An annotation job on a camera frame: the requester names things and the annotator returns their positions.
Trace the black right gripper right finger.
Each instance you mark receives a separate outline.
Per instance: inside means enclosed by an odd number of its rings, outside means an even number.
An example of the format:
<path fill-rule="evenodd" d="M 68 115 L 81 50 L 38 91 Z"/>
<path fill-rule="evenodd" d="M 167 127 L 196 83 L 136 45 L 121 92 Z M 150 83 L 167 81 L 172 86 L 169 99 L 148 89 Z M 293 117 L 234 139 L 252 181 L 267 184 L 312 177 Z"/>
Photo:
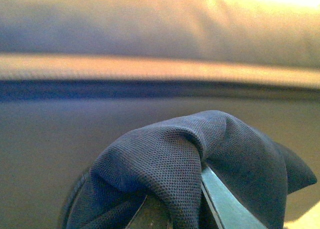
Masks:
<path fill-rule="evenodd" d="M 219 229 L 266 228 L 241 204 L 208 165 L 202 166 L 201 190 L 209 215 Z"/>

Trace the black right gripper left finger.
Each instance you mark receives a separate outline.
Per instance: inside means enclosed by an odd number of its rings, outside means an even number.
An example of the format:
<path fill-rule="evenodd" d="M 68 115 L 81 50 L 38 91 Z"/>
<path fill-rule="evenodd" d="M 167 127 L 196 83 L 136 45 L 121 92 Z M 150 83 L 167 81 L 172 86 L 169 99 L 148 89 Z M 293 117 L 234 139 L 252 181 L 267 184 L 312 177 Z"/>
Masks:
<path fill-rule="evenodd" d="M 142 204 L 129 221 L 129 223 L 125 226 L 125 229 L 147 229 L 148 228 L 148 220 L 145 219 L 146 213 L 148 211 L 148 196 L 146 195 Z"/>

